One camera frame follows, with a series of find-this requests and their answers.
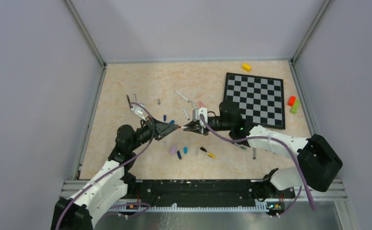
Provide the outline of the pink highlighter cap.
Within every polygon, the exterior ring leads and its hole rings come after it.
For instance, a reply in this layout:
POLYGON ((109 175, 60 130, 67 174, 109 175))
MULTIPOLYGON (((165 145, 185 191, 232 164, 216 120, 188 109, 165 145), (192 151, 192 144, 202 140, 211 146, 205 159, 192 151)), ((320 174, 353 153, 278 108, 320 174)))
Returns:
POLYGON ((169 153, 170 155, 174 155, 177 153, 177 147, 176 146, 172 146, 169 150, 169 153))

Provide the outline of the white pen grey cap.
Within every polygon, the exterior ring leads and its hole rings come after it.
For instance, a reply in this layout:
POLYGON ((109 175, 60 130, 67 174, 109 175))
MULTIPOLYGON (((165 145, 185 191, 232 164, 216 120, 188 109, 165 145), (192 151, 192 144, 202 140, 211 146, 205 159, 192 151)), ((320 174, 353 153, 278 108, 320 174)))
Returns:
POLYGON ((183 100, 185 100, 186 102, 188 102, 188 103, 191 102, 190 99, 188 99, 188 98, 187 98, 185 95, 183 95, 181 92, 175 90, 175 93, 176 93, 177 95, 179 95, 179 96, 180 96, 183 100))

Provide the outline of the green gel pen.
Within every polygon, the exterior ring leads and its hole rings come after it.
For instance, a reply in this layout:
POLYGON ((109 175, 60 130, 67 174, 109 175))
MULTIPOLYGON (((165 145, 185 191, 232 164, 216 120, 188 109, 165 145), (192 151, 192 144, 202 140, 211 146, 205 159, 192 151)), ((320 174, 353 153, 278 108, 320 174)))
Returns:
POLYGON ((237 146, 240 149, 243 149, 243 150, 246 150, 247 149, 245 146, 240 145, 240 144, 237 144, 237 143, 235 143, 234 145, 237 146))

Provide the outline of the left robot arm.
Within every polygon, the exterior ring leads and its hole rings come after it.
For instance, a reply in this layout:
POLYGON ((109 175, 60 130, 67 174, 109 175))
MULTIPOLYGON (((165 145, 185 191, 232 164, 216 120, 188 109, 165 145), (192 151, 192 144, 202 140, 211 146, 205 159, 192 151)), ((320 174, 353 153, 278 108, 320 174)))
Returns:
POLYGON ((54 209, 51 229, 92 230, 120 198, 136 193, 135 177, 128 171, 138 155, 134 150, 153 140, 161 140, 180 129, 177 124, 147 117, 140 128, 122 125, 117 130, 115 147, 104 165, 81 189, 69 198, 61 197, 54 209))

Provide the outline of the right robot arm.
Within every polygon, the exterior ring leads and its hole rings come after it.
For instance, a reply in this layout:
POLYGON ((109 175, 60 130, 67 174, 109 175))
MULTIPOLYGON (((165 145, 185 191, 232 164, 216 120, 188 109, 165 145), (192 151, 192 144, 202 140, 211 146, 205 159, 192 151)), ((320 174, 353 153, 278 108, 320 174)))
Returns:
POLYGON ((230 143, 290 158, 293 167, 273 170, 269 181, 264 183, 264 193, 269 197, 277 197, 283 190, 298 186, 306 192, 310 189, 325 192, 343 166, 340 157, 321 135, 303 138, 269 130, 245 119, 235 102, 221 102, 219 112, 218 116, 209 116, 207 108, 194 109, 192 121, 185 125, 184 131, 212 133, 230 143))

